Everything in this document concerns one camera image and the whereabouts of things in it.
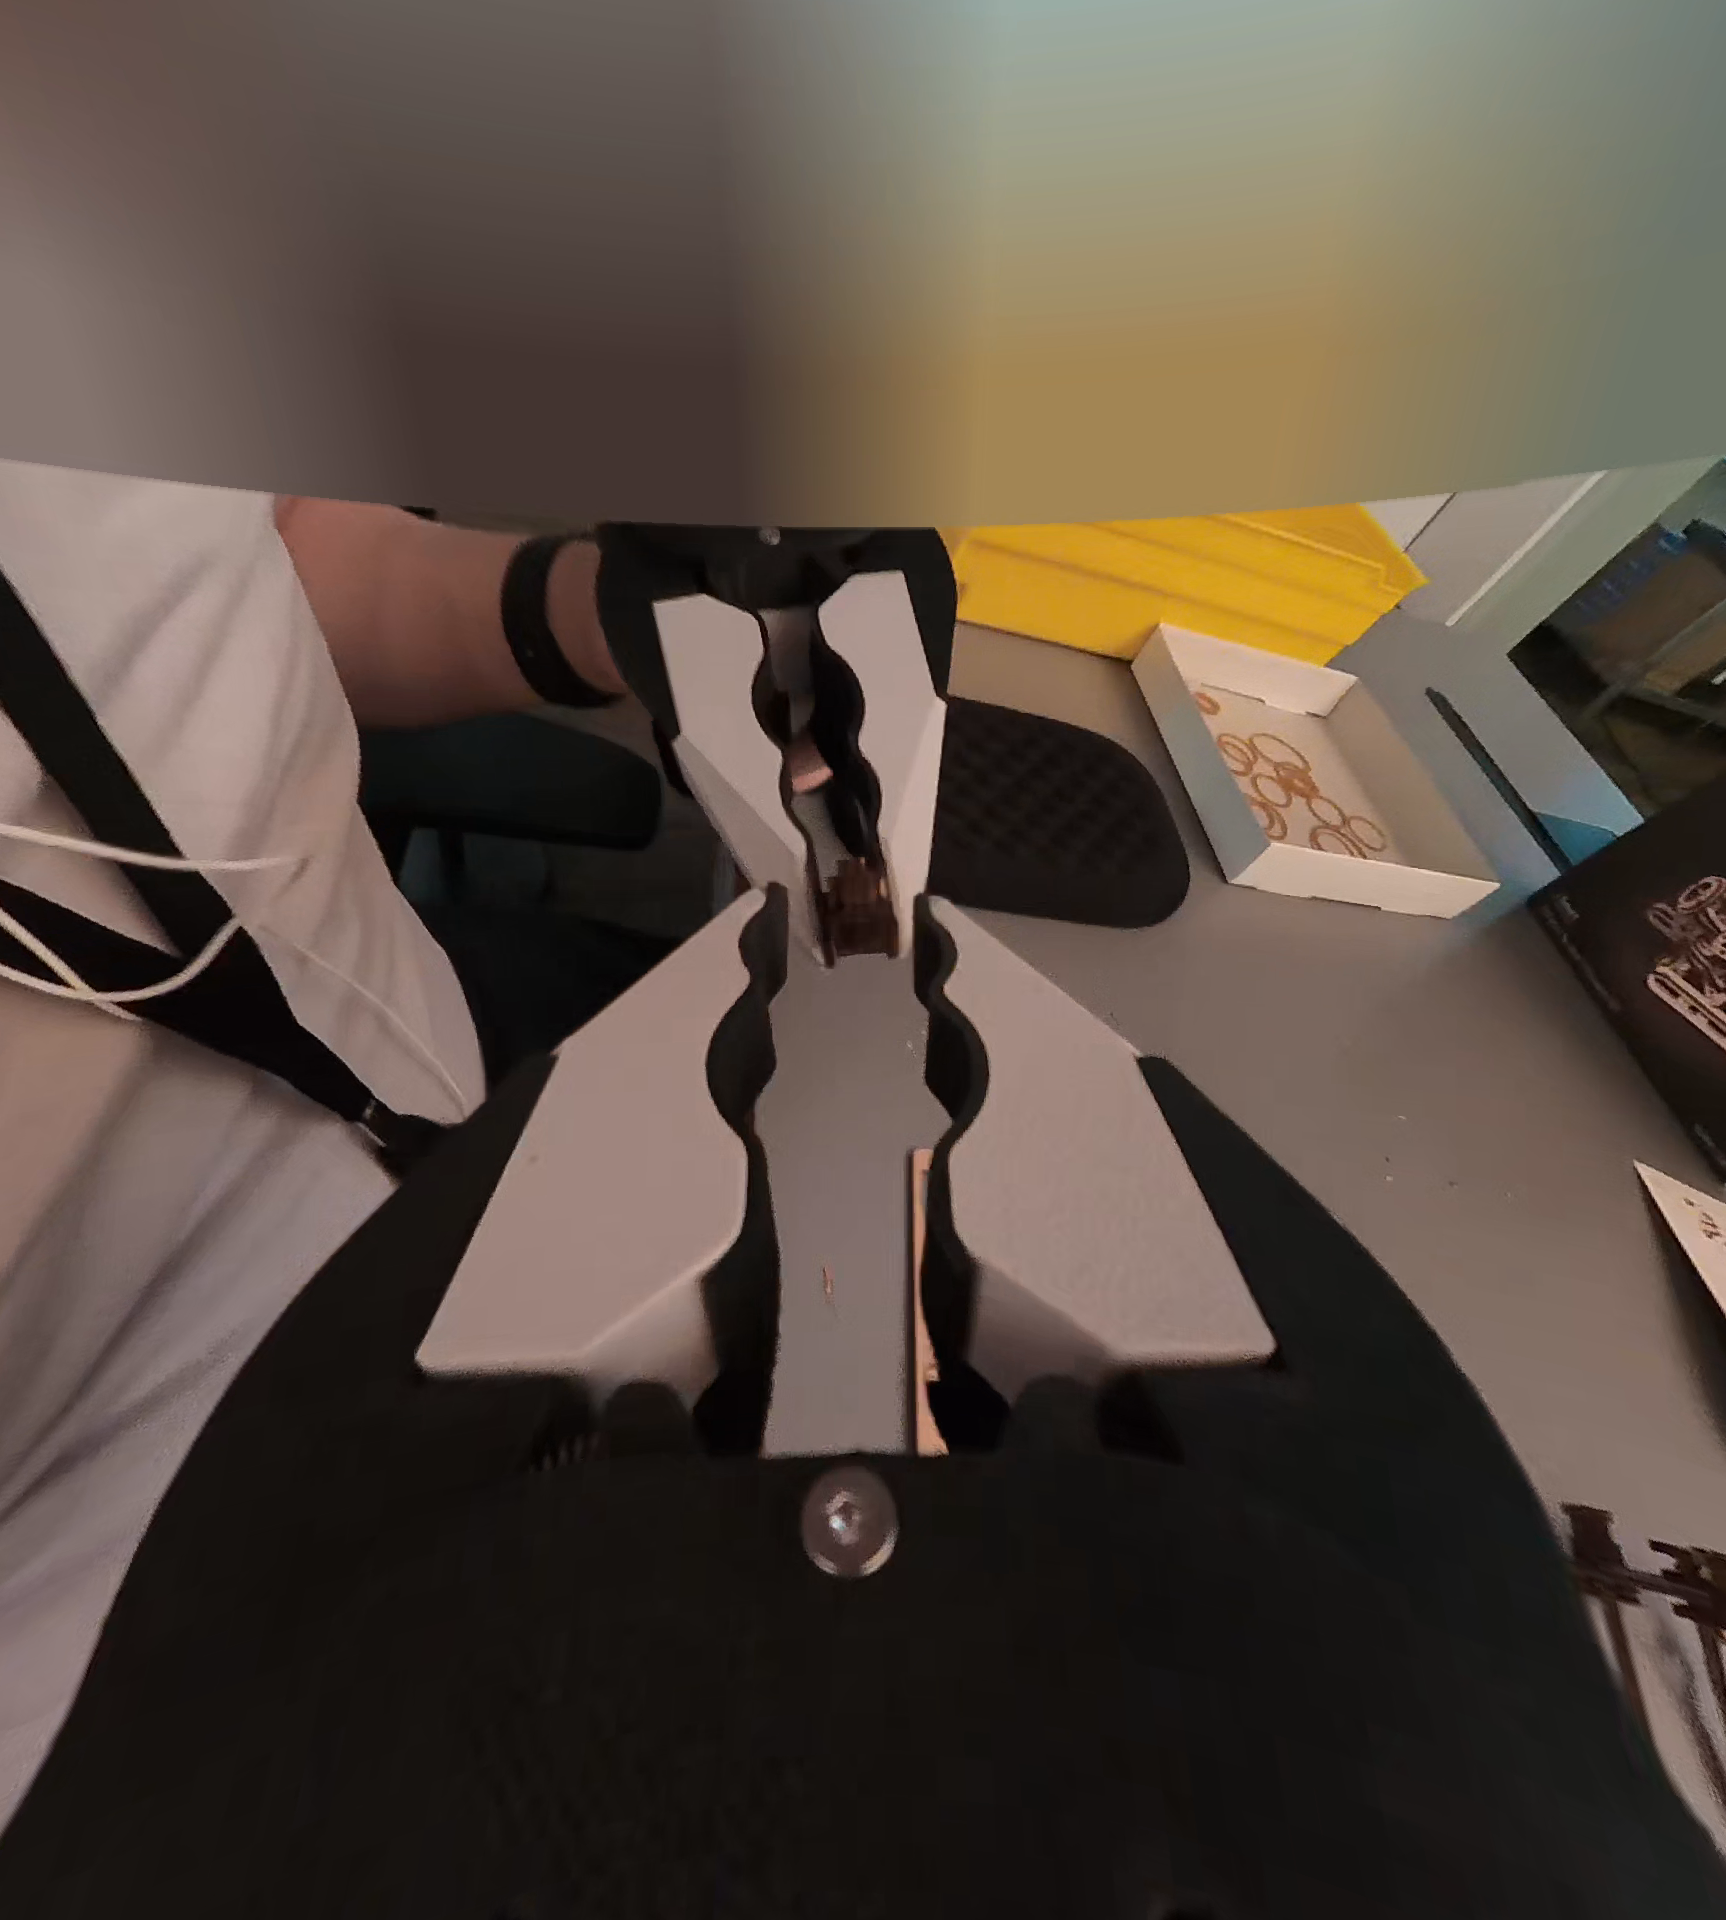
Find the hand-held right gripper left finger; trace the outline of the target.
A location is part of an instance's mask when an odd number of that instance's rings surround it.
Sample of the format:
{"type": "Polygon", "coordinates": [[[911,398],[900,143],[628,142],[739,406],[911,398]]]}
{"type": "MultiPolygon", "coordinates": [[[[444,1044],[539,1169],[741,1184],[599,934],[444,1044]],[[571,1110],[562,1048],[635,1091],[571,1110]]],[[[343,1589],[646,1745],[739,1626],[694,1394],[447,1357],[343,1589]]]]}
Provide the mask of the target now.
{"type": "Polygon", "coordinates": [[[420,1338],[426,1375],[694,1403],[773,1362],[755,1107],[787,949],[785,894],[747,890],[558,1048],[420,1338]]]}

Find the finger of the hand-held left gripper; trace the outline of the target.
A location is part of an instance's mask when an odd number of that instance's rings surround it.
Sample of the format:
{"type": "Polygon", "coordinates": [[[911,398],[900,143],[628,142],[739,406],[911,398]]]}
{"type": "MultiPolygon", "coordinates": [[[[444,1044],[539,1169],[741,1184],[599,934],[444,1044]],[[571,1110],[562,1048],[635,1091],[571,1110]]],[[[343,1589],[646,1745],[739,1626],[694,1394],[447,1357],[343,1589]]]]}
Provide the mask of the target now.
{"type": "Polygon", "coordinates": [[[927,886],[948,705],[901,572],[859,572],[827,596],[810,676],[835,835],[874,867],[889,906],[911,908],[927,886]]]}
{"type": "Polygon", "coordinates": [[[810,844],[784,799],[782,748],[755,704],[768,665],[759,615],[711,596],[672,596],[651,603],[651,618],[674,705],[674,758],[691,797],[741,878],[785,891],[791,937],[812,964],[825,964],[810,844]]]}

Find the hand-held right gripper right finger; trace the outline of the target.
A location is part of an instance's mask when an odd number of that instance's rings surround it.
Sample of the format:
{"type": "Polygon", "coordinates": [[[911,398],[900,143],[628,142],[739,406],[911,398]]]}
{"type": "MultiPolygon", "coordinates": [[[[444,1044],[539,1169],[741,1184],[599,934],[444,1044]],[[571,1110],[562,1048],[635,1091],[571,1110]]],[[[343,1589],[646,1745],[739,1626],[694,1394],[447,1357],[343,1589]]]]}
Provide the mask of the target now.
{"type": "Polygon", "coordinates": [[[1275,1338],[1121,1034],[951,901],[923,896],[923,1192],[936,1362],[998,1395],[1061,1375],[1249,1366],[1275,1338]]]}

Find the small wooden gear assembly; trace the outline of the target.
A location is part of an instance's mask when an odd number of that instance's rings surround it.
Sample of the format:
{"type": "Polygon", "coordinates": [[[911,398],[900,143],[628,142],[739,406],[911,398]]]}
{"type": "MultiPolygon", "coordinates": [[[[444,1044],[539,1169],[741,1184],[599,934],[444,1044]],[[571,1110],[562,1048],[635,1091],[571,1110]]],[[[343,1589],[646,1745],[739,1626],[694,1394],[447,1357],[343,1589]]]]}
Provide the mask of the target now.
{"type": "Polygon", "coordinates": [[[879,864],[862,855],[842,857],[817,883],[816,923],[821,960],[830,967],[850,958],[898,958],[901,951],[887,878],[879,864]]]}

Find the person's left forearm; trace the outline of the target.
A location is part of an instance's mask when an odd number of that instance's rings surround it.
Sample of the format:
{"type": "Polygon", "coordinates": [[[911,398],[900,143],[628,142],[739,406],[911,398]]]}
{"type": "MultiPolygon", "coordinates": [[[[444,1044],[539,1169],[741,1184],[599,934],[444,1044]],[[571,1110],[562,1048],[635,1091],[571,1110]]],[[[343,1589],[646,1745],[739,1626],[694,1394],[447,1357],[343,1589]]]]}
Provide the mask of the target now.
{"type": "Polygon", "coordinates": [[[542,705],[500,624],[521,540],[404,507],[277,496],[273,528],[364,727],[433,727],[542,705]]]}

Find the black model kit box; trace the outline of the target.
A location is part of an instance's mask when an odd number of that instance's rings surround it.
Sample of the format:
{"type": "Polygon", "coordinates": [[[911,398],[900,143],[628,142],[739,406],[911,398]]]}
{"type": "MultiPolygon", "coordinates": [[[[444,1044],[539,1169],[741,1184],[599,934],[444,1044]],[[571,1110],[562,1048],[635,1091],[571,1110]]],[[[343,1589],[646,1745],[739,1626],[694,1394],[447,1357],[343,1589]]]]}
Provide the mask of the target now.
{"type": "Polygon", "coordinates": [[[1726,1184],[1726,771],[1525,912],[1726,1184]]]}

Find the dark wooden model assembly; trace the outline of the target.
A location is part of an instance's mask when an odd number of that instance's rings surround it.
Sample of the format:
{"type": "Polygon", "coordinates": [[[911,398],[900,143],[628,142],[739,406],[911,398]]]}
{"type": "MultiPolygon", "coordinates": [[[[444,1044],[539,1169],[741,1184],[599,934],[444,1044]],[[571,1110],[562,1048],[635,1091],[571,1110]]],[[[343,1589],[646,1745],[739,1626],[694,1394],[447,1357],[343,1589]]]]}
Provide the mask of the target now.
{"type": "Polygon", "coordinates": [[[1569,1580],[1640,1731],[1691,1759],[1726,1841],[1726,1552],[1622,1544],[1613,1513],[1561,1501],[1569,1580]]]}

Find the black wristband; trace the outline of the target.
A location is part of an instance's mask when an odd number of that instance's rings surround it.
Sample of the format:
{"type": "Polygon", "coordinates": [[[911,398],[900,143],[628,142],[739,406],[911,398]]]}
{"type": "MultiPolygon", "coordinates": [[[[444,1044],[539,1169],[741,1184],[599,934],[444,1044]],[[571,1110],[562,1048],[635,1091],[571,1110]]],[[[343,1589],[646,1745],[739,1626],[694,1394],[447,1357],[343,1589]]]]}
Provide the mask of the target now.
{"type": "Polygon", "coordinates": [[[513,669],[547,708],[615,708],[629,689],[599,615],[594,533],[534,536],[501,573],[500,624],[513,669]]]}

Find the black mesh wrist rest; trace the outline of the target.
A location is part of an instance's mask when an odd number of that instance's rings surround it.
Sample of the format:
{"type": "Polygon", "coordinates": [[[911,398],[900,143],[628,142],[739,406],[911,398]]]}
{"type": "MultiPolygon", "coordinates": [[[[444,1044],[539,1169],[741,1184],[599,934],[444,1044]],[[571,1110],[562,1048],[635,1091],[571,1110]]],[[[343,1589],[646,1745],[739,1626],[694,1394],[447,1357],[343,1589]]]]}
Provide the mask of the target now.
{"type": "Polygon", "coordinates": [[[1107,930],[1163,923],[1190,855],[1120,742],[966,696],[945,702],[927,891],[959,908],[1107,930]]]}

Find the dark teal chair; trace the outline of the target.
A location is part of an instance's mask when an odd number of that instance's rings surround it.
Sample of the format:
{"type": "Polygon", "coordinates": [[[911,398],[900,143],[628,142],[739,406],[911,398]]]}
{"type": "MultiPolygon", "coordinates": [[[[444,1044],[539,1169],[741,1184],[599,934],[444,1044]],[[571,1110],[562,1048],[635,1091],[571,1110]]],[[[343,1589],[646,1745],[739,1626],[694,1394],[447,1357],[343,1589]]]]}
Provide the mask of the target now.
{"type": "Polygon", "coordinates": [[[357,803],[396,890],[432,909],[547,909],[617,923],[563,853],[647,852],[666,782],[598,732],[534,713],[357,732],[357,803]]]}

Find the yellow plastic bin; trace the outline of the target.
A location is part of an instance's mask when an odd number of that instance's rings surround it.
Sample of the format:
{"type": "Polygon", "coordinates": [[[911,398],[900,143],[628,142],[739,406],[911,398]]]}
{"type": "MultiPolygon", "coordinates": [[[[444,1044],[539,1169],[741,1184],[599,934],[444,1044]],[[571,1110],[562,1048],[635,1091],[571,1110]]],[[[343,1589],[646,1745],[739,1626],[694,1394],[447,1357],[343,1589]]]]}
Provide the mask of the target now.
{"type": "Polygon", "coordinates": [[[1170,625],[1324,665],[1428,582],[1358,502],[941,537],[958,619],[1105,660],[1170,625]]]}

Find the white tray with wooden rings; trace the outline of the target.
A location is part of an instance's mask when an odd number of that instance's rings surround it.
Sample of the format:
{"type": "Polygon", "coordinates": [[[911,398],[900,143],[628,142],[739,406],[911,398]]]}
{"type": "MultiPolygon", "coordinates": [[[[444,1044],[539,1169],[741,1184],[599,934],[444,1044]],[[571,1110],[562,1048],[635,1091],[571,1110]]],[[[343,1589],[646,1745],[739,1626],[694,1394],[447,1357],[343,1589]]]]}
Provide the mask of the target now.
{"type": "Polygon", "coordinates": [[[1228,883],[1455,920],[1500,876],[1355,676],[1160,624],[1132,676],[1228,883]]]}

